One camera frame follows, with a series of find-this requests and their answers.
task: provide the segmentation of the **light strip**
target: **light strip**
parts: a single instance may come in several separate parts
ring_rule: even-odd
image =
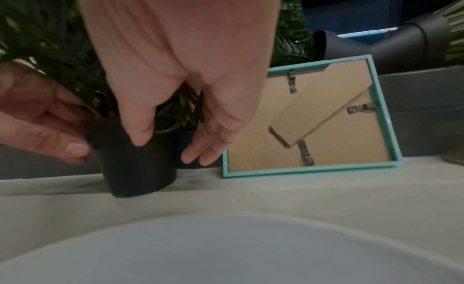
[[[384,29],[377,29],[377,30],[370,30],[370,31],[346,33],[346,34],[339,34],[339,37],[349,38],[349,37],[359,37],[359,36],[366,36],[366,35],[374,35],[374,34],[387,33],[387,32],[390,32],[390,31],[397,30],[397,29],[398,29],[398,27],[391,27],[391,28],[384,28]]]

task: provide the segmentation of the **white countertop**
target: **white countertop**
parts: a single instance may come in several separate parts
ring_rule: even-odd
[[[104,227],[180,213],[259,211],[374,233],[464,264],[464,167],[437,157],[397,169],[222,179],[180,170],[165,191],[131,199],[100,192],[102,176],[0,181],[0,261]]]

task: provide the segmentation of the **fingernail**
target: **fingernail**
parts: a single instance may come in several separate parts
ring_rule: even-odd
[[[70,142],[66,147],[66,153],[74,157],[85,156],[89,152],[90,146],[83,142]]]

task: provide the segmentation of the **person's left hand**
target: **person's left hand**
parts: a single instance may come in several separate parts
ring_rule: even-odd
[[[0,65],[0,144],[83,164],[90,146],[84,104],[51,78],[21,64]]]

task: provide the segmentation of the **tipped over potted plant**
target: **tipped over potted plant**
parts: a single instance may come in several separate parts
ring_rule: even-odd
[[[147,194],[176,179],[173,131],[204,121],[203,95],[182,85],[157,108],[157,131],[132,144],[76,0],[0,0],[1,62],[21,59],[80,98],[98,118],[83,124],[113,196]]]

